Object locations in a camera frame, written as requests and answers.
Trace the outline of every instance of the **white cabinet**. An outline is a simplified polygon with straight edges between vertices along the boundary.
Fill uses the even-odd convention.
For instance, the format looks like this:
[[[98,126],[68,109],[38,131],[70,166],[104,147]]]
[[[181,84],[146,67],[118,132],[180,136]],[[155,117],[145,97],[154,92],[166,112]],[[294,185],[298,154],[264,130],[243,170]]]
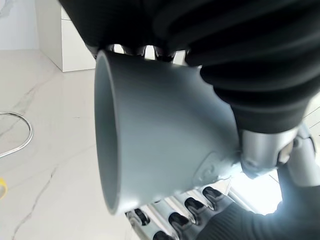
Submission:
[[[56,0],[35,0],[40,50],[63,72],[88,70],[96,61]]]

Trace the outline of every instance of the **yellow object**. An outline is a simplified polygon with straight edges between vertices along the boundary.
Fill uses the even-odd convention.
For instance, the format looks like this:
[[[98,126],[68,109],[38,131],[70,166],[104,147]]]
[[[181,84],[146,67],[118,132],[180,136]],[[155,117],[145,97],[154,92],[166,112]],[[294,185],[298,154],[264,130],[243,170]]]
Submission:
[[[0,199],[2,199],[8,191],[7,184],[3,178],[0,177]]]

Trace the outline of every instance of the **white marble countertop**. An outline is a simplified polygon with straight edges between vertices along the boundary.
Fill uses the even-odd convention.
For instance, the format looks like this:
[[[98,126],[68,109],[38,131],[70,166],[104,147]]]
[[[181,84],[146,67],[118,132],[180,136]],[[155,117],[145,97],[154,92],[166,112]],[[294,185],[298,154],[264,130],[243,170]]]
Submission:
[[[62,73],[39,51],[0,51],[0,110],[25,115],[34,138],[0,159],[8,185],[0,240],[133,240],[128,220],[109,215],[94,127],[94,70]],[[27,127],[2,119],[0,151]]]

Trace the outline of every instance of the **gray mug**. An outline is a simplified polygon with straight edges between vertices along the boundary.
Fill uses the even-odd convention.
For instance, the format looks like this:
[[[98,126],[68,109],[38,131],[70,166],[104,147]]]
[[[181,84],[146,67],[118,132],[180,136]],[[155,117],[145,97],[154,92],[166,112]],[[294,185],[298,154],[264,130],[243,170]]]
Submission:
[[[239,167],[231,107],[196,67],[102,50],[94,108],[101,185],[112,214],[228,178]]]

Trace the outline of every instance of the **metal wire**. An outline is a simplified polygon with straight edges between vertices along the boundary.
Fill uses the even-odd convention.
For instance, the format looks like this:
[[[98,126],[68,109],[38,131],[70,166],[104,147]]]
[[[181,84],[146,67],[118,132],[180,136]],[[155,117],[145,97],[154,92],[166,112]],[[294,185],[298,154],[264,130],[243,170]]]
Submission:
[[[2,111],[0,112],[0,115],[7,115],[7,116],[12,116],[12,117],[15,117],[15,118],[18,118],[22,121],[25,122],[25,124],[28,126],[29,128],[29,135],[28,137],[26,138],[26,140],[19,146],[9,150],[9,151],[6,151],[4,153],[0,153],[0,159],[5,157],[5,156],[8,156],[10,154],[13,154],[17,151],[20,151],[21,149],[23,149],[25,146],[27,146],[30,141],[32,140],[33,136],[34,136],[34,129],[31,125],[31,123],[29,122],[29,120],[27,120],[24,116],[22,116],[21,114],[19,113],[16,113],[16,112],[11,112],[11,111]]]

